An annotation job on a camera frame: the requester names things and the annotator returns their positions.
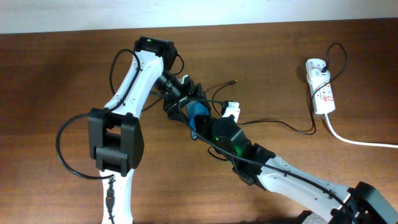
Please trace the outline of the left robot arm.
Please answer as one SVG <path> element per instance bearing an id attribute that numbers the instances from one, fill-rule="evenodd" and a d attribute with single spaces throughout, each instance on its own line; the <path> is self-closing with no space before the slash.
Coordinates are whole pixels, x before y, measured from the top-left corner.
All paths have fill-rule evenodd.
<path id="1" fill-rule="evenodd" d="M 179 56 L 174 42 L 142 36 L 131 50 L 133 60 L 121 86 L 102 109 L 88 116 L 90 157 L 103 183 L 103 223 L 133 223 L 132 177 L 141 162 L 144 138 L 139 118 L 152 88 L 164 100 L 168 119 L 182 121 L 181 107 L 191 116 L 210 111 L 206 95 L 188 75 L 170 72 Z"/>

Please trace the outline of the blue Galaxy smartphone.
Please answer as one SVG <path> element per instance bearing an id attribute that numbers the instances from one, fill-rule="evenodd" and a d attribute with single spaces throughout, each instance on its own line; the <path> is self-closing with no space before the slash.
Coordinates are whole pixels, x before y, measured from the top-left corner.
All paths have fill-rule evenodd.
<path id="1" fill-rule="evenodd" d="M 186 104 L 186 111 L 188 116 L 188 123 L 192 129 L 196 129 L 195 116 L 196 115 L 209 115 L 210 111 L 207 107 L 199 101 L 191 101 Z"/>

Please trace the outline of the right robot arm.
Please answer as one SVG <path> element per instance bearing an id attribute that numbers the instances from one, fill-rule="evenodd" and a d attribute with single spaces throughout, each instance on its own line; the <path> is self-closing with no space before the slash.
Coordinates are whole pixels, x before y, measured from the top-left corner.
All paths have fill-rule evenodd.
<path id="1" fill-rule="evenodd" d="M 334 184 L 299 170 L 253 144 L 232 116 L 197 115 L 193 120 L 198 137 L 230 161 L 246 184 L 288 197 L 325 223 L 397 223 L 397 211 L 372 185 Z"/>

